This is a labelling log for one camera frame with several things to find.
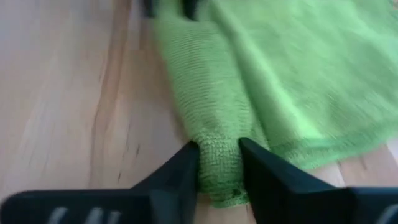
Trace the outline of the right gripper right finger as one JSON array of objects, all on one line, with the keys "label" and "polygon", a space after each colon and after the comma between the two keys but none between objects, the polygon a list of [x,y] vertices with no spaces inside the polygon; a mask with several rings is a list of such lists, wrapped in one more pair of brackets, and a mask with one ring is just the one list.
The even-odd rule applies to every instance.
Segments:
[{"label": "right gripper right finger", "polygon": [[334,187],[248,138],[239,148],[257,223],[397,223],[395,187]]}]

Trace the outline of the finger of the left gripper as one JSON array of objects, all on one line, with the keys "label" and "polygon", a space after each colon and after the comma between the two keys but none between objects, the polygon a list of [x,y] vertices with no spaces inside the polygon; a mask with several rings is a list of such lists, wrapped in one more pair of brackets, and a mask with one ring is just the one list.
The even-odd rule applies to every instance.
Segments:
[{"label": "finger of the left gripper", "polygon": [[198,6],[199,0],[182,0],[182,7],[184,16],[187,19],[195,20],[196,19],[196,9]]},{"label": "finger of the left gripper", "polygon": [[152,18],[155,16],[155,1],[142,0],[143,12],[146,17]]}]

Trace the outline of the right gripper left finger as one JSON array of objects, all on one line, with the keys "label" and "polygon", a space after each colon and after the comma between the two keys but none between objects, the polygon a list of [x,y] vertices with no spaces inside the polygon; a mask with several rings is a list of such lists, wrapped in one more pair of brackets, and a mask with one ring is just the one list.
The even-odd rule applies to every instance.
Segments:
[{"label": "right gripper left finger", "polygon": [[1,223],[193,223],[198,158],[189,142],[130,189],[20,192],[1,204]]}]

